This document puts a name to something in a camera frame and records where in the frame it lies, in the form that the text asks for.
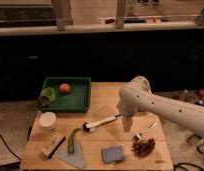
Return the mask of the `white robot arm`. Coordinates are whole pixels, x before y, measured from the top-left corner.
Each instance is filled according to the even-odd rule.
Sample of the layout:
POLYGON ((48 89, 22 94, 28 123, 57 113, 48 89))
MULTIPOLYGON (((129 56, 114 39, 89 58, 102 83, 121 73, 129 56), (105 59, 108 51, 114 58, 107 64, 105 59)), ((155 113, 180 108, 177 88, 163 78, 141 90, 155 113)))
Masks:
POLYGON ((204 107, 153 94, 143 76, 136 76, 120 88, 117 107, 124 118, 145 109, 204 138, 204 107))

